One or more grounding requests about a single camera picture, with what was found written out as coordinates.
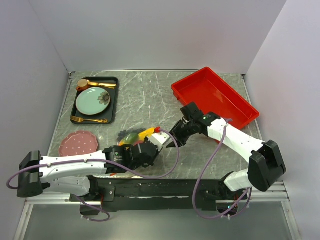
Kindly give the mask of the green fake mango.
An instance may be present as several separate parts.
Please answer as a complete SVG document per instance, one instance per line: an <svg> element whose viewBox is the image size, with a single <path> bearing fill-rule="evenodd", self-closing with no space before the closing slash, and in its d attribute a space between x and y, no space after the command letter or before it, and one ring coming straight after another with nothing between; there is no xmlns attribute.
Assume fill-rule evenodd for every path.
<svg viewBox="0 0 320 240"><path fill-rule="evenodd" d="M132 145L139 139L138 133L131 132L126 137L124 137L120 142L119 145Z"/></svg>

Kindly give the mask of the clear zip top bag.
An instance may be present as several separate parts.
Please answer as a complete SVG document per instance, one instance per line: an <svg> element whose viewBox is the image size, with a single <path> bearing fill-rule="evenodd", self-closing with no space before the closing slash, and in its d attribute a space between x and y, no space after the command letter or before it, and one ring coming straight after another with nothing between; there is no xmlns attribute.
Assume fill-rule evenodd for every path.
<svg viewBox="0 0 320 240"><path fill-rule="evenodd" d="M136 128L123 130L117 135L117 145L136 145L143 143L146 137L150 137L155 132L155 128Z"/></svg>

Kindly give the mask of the yellow fake banana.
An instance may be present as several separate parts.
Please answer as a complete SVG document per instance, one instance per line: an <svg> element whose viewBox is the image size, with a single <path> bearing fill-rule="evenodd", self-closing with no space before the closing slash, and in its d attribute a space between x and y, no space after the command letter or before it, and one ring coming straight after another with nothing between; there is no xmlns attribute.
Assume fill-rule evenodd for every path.
<svg viewBox="0 0 320 240"><path fill-rule="evenodd" d="M154 127L148 128L138 134L138 140L144 141L146 137L150 137L154 133L155 133Z"/></svg>

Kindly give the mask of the dark fake grapes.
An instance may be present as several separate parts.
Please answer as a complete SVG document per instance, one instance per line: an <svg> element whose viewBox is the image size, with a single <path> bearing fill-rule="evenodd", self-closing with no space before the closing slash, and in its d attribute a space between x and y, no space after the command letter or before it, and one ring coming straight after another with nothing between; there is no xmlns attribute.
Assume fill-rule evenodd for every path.
<svg viewBox="0 0 320 240"><path fill-rule="evenodd" d="M128 134L130 133L130 131L128 130L123 130L121 132L118 133L117 135L117 141L120 142L123 138L125 138Z"/></svg>

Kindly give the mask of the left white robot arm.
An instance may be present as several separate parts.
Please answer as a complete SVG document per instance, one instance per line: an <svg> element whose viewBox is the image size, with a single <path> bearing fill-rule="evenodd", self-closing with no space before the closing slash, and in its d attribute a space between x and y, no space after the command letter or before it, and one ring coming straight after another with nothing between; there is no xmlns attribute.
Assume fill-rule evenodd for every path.
<svg viewBox="0 0 320 240"><path fill-rule="evenodd" d="M163 144L145 140L136 145L111 146L89 154L49 157L31 151L18 169L17 196L31 198L50 192L95 200L100 193L93 176L122 174L154 164Z"/></svg>

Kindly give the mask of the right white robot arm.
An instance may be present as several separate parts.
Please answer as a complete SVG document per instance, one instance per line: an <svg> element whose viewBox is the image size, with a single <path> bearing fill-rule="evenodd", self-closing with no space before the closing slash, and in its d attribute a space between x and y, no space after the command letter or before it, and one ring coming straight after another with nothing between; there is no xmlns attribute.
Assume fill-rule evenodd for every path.
<svg viewBox="0 0 320 240"><path fill-rule="evenodd" d="M179 147L184 146L192 135L205 135L222 142L248 163L247 169L231 172L220 180L218 192L224 199L232 198L238 190L251 187L266 192L286 172L276 142L264 142L247 135L213 112L185 114L169 133Z"/></svg>

